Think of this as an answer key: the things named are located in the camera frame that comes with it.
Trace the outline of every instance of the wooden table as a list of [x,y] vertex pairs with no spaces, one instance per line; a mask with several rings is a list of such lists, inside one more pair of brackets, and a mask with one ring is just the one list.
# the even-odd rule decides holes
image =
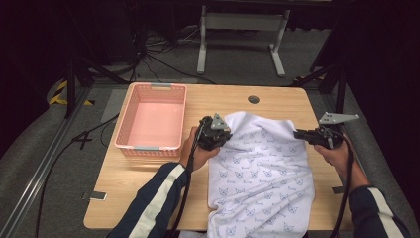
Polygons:
[[[260,99],[252,104],[248,97]],[[283,120],[290,119],[298,129],[313,130],[318,126],[306,92],[301,88],[230,86],[230,85],[187,85],[183,140],[192,126],[198,126],[204,116],[218,112],[221,116],[237,111],[248,111],[261,117]],[[95,191],[104,191],[104,201],[91,200],[84,218],[84,225],[91,229],[111,229],[121,219],[138,189],[156,172],[159,165],[145,165],[141,158],[125,157],[113,146],[116,132],[106,153]],[[312,204],[309,230],[332,230],[337,219],[341,195],[334,194],[332,187],[341,186],[334,168],[328,165],[312,146],[307,144],[309,165],[315,183],[315,199]],[[211,209],[207,205],[208,165],[192,175],[187,204],[178,225],[181,230],[207,230],[207,218]],[[177,214],[173,213],[169,227]],[[346,209],[342,230],[352,229],[350,212]]]

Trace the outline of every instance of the white stripe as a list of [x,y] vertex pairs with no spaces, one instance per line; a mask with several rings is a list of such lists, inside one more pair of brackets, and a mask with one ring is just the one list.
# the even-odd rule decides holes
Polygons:
[[143,238],[148,237],[152,228],[155,226],[155,219],[160,213],[161,208],[166,201],[167,194],[173,186],[173,183],[176,179],[185,171],[185,168],[182,165],[177,165],[169,173],[166,180],[158,189],[155,197],[152,199],[151,203],[146,207],[137,221],[136,226],[130,234],[130,238]]
[[388,204],[386,203],[385,198],[383,197],[382,193],[377,188],[369,188],[371,194],[373,195],[374,199],[376,200],[377,206],[379,208],[379,218],[385,228],[385,232],[388,237],[398,238],[404,237],[401,231],[396,226],[392,217],[394,216],[391,209],[389,208]]

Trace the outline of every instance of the white cloth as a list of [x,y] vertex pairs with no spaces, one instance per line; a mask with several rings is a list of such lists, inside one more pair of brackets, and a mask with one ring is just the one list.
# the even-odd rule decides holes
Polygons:
[[289,120],[225,117],[233,136],[209,160],[208,237],[299,237],[315,188],[305,143]]

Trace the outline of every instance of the metal stand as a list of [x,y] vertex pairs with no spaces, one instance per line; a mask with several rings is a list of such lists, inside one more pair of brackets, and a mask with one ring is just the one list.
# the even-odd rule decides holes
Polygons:
[[277,31],[276,41],[274,44],[269,45],[269,50],[277,75],[279,77],[285,77],[284,67],[281,63],[278,49],[280,48],[280,43],[286,29],[289,14],[289,10],[285,10],[282,15],[207,13],[206,6],[203,6],[201,9],[201,45],[198,54],[197,73],[204,73],[207,51],[206,29],[240,29]]

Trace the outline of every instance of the human hand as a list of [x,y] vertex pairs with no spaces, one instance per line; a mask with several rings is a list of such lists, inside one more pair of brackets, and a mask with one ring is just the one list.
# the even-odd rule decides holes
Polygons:
[[[183,143],[182,150],[181,150],[181,157],[179,162],[186,167],[188,164],[189,154],[191,152],[192,143],[194,142],[195,133],[197,132],[197,127],[192,127],[189,133],[188,139],[186,139]],[[215,157],[220,152],[220,148],[215,148],[212,151],[206,151],[199,146],[195,149],[194,152],[194,165],[193,170],[196,171],[206,164],[207,160]]]
[[[328,150],[327,148],[315,145],[315,150],[321,154],[327,163],[334,166],[337,173],[343,178],[347,177],[347,163],[349,159],[349,149],[346,142],[343,142],[339,148]],[[349,190],[352,191],[356,187],[363,185],[370,185],[368,178],[365,176],[361,167],[356,161],[352,163],[352,178],[350,181]]]
[[346,142],[343,141],[340,147],[333,150],[329,150],[320,145],[315,145],[314,149],[324,157],[327,163],[329,163],[336,169],[337,173],[340,176],[344,178],[347,176],[347,161],[349,159],[349,149]]

